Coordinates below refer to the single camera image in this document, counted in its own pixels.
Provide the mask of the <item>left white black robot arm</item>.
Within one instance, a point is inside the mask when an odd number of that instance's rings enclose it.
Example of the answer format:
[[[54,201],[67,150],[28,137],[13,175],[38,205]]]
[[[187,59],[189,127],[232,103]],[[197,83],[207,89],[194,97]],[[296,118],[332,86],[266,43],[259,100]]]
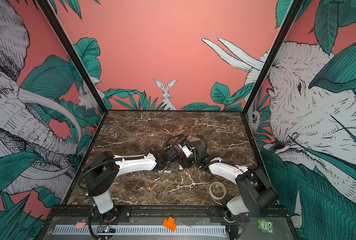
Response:
[[[107,240],[110,237],[99,236],[92,229],[93,216],[104,223],[117,218],[118,210],[109,190],[116,177],[133,172],[167,170],[181,157],[174,145],[183,136],[184,134],[173,136],[166,141],[164,149],[160,151],[151,149],[143,155],[118,156],[110,151],[103,152],[82,170],[76,186],[84,191],[93,203],[87,224],[89,233],[95,240]]]

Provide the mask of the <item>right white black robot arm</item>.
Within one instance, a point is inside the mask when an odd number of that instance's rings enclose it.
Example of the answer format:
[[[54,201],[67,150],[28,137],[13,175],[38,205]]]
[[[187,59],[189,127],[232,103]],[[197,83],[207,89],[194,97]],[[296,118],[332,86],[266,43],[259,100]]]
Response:
[[[185,138],[179,148],[185,155],[182,166],[194,165],[200,171],[222,177],[238,187],[240,194],[230,199],[223,209],[226,221],[232,222],[237,216],[262,216],[278,200],[278,191],[259,166],[235,165],[209,155],[208,143],[202,136]]]

